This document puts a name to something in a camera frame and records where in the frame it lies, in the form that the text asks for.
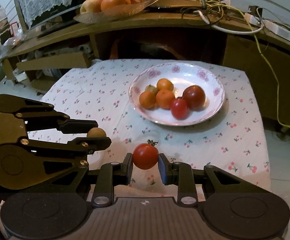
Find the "cherry print tablecloth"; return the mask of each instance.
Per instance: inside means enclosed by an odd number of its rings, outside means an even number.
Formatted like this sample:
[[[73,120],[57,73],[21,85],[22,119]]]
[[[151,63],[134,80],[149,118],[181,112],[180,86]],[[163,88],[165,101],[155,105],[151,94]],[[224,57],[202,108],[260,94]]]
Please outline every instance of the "cherry print tablecloth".
[[[188,62],[212,71],[224,84],[225,102],[212,119],[187,127],[152,123],[133,109],[128,89],[144,69],[164,60],[108,60],[88,69],[72,69],[42,101],[73,119],[96,120],[112,139],[105,151],[88,157],[90,169],[108,162],[122,162],[126,153],[148,139],[158,141],[158,150],[172,161],[189,163],[195,169],[215,165],[255,185],[270,190],[269,159],[260,112],[249,80],[243,71],[202,62]],[[67,143],[85,134],[62,134],[57,130],[34,131],[29,138]],[[200,200],[201,188],[197,186]],[[130,185],[115,187],[116,196],[176,196],[176,186],[164,186],[157,165],[133,169]]]

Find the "white plate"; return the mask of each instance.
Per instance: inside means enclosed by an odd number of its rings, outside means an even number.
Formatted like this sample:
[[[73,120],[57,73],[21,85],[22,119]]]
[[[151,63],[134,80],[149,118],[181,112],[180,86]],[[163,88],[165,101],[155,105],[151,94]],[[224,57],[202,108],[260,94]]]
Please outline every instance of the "white plate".
[[[174,84],[175,97],[181,97],[185,88],[198,85],[206,95],[204,109],[191,111],[184,120],[178,120],[172,116],[170,110],[157,108],[147,110],[141,107],[139,96],[148,85],[156,86],[161,78],[167,78]],[[225,98],[224,86],[209,70],[197,65],[187,63],[164,63],[144,70],[131,83],[129,87],[129,100],[135,109],[152,122],[169,126],[188,126],[213,117],[223,106]]]

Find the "plate rim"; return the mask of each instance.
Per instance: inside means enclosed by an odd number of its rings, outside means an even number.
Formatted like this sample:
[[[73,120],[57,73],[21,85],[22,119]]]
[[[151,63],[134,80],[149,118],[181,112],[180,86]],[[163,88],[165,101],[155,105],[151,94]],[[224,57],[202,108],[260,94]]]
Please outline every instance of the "plate rim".
[[[210,117],[207,117],[206,119],[203,119],[203,120],[197,120],[197,121],[193,121],[193,122],[184,122],[184,123],[169,123],[169,122],[160,122],[160,121],[157,121],[157,120],[153,120],[153,119],[150,119],[150,118],[147,118],[147,120],[153,122],[153,123],[157,123],[157,124],[161,124],[161,125],[165,125],[165,126],[190,126],[190,125],[195,125],[195,124],[198,124],[198,123],[202,123],[202,122],[205,122],[209,119],[211,119],[212,117],[214,117],[220,110],[221,108],[223,107],[224,105],[224,102],[225,102],[225,88],[224,88],[224,85],[223,83],[215,76],[215,74],[213,72],[211,72],[209,69],[206,69],[202,66],[199,66],[199,65],[195,65],[195,64],[191,64],[191,63],[187,63],[187,62],[166,62],[166,63],[161,63],[161,64],[158,64],[158,65],[155,65],[155,66],[151,66],[147,69],[144,69],[141,73],[139,73],[134,79],[133,81],[131,82],[129,88],[128,88],[128,100],[129,102],[132,104],[132,106],[134,107],[134,109],[137,110],[137,112],[143,116],[143,113],[141,113],[139,110],[138,110],[138,107],[134,105],[134,103],[131,101],[131,90],[132,90],[132,85],[134,84],[135,80],[138,79],[141,75],[144,75],[145,73],[147,73],[150,69],[152,68],[156,68],[156,67],[162,67],[166,64],[184,64],[184,65],[191,65],[191,66],[196,66],[196,67],[200,67],[200,68],[203,68],[204,70],[207,71],[208,74],[211,74],[212,77],[217,81],[217,83],[220,85],[220,88],[223,90],[222,92],[222,95],[221,95],[221,100],[222,102],[219,104],[219,106],[216,108],[216,111],[214,114],[212,114]]]

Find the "television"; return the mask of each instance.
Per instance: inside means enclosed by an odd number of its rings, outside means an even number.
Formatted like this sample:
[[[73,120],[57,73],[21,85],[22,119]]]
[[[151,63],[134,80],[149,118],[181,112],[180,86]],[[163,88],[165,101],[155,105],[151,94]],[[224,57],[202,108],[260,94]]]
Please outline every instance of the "television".
[[[73,20],[73,17],[75,16],[75,10],[77,8],[80,8],[84,1],[85,0],[72,0],[72,3],[69,6],[64,6],[64,5],[54,6],[51,10],[45,11],[40,16],[37,16],[33,20],[32,26],[29,27],[24,21],[24,16],[23,16],[22,9],[18,0],[14,0],[15,8],[18,13],[18,17],[19,17],[23,32],[32,30],[36,28],[37,26],[40,26],[44,22],[50,21],[51,19],[57,16],[61,16],[63,22],[68,22],[68,21]]]

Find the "tiled floor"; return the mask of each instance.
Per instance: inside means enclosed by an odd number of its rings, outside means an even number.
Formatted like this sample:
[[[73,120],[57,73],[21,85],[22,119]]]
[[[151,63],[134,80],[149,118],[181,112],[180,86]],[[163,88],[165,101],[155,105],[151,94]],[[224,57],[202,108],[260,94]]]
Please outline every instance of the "tiled floor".
[[[34,100],[40,100],[42,96],[37,96],[36,92],[23,85],[13,86],[11,81],[3,84],[0,82],[0,94],[10,94]],[[290,140],[281,141],[276,133],[271,131],[271,127],[265,126],[265,134],[269,152],[269,160],[272,177],[272,191],[282,197],[290,207]],[[290,240],[290,223],[286,240]]]

